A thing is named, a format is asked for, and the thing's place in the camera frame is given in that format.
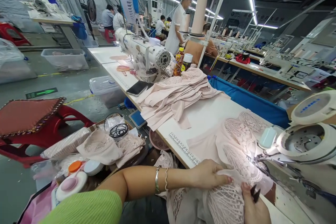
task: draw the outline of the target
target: bracelet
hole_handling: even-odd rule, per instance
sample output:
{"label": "bracelet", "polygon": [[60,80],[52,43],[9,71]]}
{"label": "bracelet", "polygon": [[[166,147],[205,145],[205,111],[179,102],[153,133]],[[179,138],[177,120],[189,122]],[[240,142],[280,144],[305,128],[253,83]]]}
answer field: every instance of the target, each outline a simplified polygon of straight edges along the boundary
{"label": "bracelet", "polygon": [[158,166],[156,169],[156,175],[155,175],[155,194],[159,194],[160,193],[160,189],[159,189],[159,170],[160,170],[161,166]]}

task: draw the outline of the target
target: stool cushion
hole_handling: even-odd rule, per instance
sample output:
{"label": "stool cushion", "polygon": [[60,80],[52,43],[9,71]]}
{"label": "stool cushion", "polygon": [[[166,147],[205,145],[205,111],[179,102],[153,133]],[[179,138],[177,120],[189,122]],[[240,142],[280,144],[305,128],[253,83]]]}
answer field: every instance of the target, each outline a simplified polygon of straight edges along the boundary
{"label": "stool cushion", "polygon": [[50,100],[11,100],[0,109],[0,138],[38,131],[64,103]]}

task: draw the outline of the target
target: plastic bottle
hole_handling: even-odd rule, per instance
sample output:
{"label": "plastic bottle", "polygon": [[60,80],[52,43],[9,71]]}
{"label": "plastic bottle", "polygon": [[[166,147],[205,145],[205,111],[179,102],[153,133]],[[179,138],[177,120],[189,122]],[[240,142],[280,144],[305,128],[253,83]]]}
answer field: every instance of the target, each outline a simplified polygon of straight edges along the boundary
{"label": "plastic bottle", "polygon": [[174,76],[180,76],[181,75],[181,66],[183,64],[183,58],[184,58],[184,48],[180,47],[179,51],[176,54],[175,60],[176,64],[174,67]]}
{"label": "plastic bottle", "polygon": [[192,58],[193,58],[192,54],[185,54],[184,55],[183,65],[181,67],[181,72],[188,70],[188,68],[191,66],[191,62],[193,60]]}

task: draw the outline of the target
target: gray floor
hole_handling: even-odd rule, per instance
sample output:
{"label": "gray floor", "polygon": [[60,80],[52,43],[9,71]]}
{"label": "gray floor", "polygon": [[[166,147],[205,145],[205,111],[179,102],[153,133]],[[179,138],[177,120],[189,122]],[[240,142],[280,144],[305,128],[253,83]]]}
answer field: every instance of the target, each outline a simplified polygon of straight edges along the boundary
{"label": "gray floor", "polygon": [[[50,46],[52,39],[48,36],[46,44],[43,44],[44,37],[41,34],[30,34],[29,39],[34,41],[34,45]],[[37,99],[52,99],[58,97],[66,97],[66,102],[71,102],[68,106],[78,110],[90,120],[98,122],[103,120],[111,112],[119,112],[116,107],[107,109],[96,96],[91,95],[89,88],[89,80],[94,77],[105,76],[108,73],[92,60],[89,62],[90,70],[80,72],[69,72],[52,75],[57,71],[43,57],[41,52],[25,52],[24,55],[29,58],[28,63],[38,75],[44,75],[36,79],[20,81],[0,85],[0,107],[12,99],[25,99],[25,94],[49,89],[57,88],[58,92],[41,96]],[[128,110],[123,110],[123,114],[128,115]],[[73,122],[70,130],[75,131],[82,125]],[[29,154],[38,152],[37,148],[27,150]],[[25,208],[29,197],[36,192],[35,181],[32,179],[30,169],[24,169],[21,163],[10,160],[7,157],[0,156],[0,219],[3,224],[12,224],[16,222]]]}

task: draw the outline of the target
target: smartphone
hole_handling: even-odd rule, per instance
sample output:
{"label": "smartphone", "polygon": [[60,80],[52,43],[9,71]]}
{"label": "smartphone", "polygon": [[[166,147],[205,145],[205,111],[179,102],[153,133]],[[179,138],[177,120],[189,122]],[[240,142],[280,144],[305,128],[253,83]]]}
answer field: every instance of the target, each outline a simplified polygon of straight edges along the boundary
{"label": "smartphone", "polygon": [[126,90],[126,93],[133,96],[139,96],[144,90],[146,90],[149,84],[151,83],[139,80],[130,89]]}

